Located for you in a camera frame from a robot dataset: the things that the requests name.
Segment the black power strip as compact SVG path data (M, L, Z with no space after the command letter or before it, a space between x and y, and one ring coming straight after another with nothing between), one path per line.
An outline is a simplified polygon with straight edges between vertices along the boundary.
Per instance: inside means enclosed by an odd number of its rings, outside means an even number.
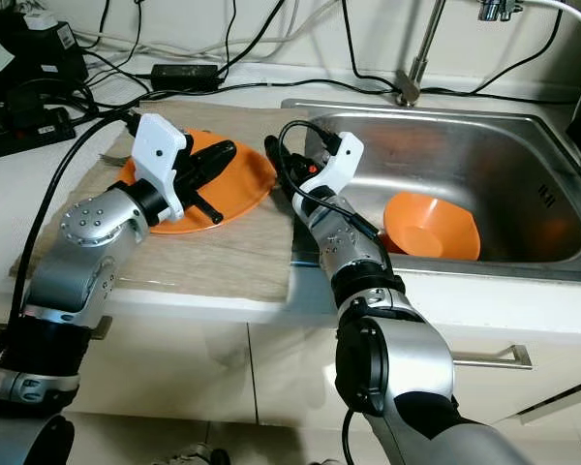
M64 108L39 108L23 115L0 108L0 158L74 138L76 130Z

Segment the glossy white base cabinet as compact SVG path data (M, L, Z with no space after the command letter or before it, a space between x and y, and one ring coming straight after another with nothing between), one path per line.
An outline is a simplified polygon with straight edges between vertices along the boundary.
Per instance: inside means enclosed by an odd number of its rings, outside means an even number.
M581 285L418 287L411 301L458 356L529 350L529 369L457 368L464 417L511 440L581 440ZM88 349L71 411L339 429L333 323L317 302L286 313L172 295L161 310L125 292L108 336Z

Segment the slim black power adapter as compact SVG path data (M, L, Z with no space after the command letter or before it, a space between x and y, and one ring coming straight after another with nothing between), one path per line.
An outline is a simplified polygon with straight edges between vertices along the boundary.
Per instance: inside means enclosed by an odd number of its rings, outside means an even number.
M216 90L224 77L217 65L153 65L148 80L153 90Z

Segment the chrome water valve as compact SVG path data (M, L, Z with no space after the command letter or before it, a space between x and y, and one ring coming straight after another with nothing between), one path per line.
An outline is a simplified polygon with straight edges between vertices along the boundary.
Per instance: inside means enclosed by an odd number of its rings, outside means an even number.
M480 21L510 21L524 10L524 0L477 0Z

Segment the black charger box white label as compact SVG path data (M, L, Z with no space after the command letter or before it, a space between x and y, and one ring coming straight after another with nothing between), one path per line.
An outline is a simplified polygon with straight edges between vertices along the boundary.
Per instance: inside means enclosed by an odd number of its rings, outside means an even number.
M35 78L87 79L73 27L46 10L0 10L0 90Z

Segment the orange plastic bowl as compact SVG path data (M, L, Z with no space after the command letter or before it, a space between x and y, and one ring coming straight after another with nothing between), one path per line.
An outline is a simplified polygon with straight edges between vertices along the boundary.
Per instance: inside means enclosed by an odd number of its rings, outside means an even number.
M449 201L400 191L382 212L388 243L397 252L433 260L476 261L482 242L467 208Z

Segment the orange plastic plate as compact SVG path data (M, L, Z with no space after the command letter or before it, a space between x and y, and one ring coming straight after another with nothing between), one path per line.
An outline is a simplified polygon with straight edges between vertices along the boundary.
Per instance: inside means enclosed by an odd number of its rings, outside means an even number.
M178 146L179 151L186 150L185 154L194 155L198 151L205 149L207 146L215 145L229 139L216 136L214 133L205 132L205 130L185 129L183 130L185 142L173 142L170 149ZM264 158L256 149L251 149L246 143L231 141L236 146L236 155L233 156L229 163L221 170L220 174L212 178L209 182L203 183L198 189L198 194L206 200L212 209L221 214L221 220L214 222L212 216L196 205L189 204L186 201L180 201L181 213L183 216L175 220L169 217L169 220L162 220L157 226L150 227L150 231L157 234L182 234L194 233L215 229L219 225L236 220L242 214L246 214L261 203L269 190L272 189L273 183L276 182L276 169L274 169L267 159ZM167 189L174 195L181 194L179 187L171 186L170 183L178 173L178 168L158 170L154 174L167 174L169 177L162 176L167 181ZM127 161L116 177L116 182L109 187L116 187L119 183L126 185L136 185L137 182L144 178L137 177L136 161ZM161 181L157 177L148 178L153 183L152 189L154 195L163 192L158 190L157 182Z

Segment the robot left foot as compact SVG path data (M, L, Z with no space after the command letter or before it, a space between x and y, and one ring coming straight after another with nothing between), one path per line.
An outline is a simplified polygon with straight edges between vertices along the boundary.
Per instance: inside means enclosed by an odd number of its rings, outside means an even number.
M173 452L161 461L161 465L231 465L231 459L224 449L195 444Z

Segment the beige woven placemat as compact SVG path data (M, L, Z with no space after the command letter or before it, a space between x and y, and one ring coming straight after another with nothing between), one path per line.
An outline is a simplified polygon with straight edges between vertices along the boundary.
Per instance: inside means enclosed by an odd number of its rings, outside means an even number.
M194 130L200 145L228 139L252 147L264 161L263 141L276 136L287 121L307 118L291 108L243 108L169 102L148 105L179 127ZM70 205L95 198L117 180L131 181L132 167L109 167L102 155L130 155L133 137L121 121L113 121L79 151L78 161L90 169L59 207L52 208L29 260L28 275L59 235L59 223ZM185 230L158 227L118 269L109 301L136 305L216 306L220 298L246 298L282 304L291 288L291 243L295 220L281 195L268 196L250 208L224 208L224 223L209 225L196 208L186 211Z

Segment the stainless steel sink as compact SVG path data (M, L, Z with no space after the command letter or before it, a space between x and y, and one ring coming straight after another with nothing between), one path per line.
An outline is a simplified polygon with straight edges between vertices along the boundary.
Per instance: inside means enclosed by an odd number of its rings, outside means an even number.
M449 273L581 282L581 159L538 116L477 110L349 105L286 99L365 150L345 199L382 222L397 192L418 192L472 213L473 261L393 254L398 273Z

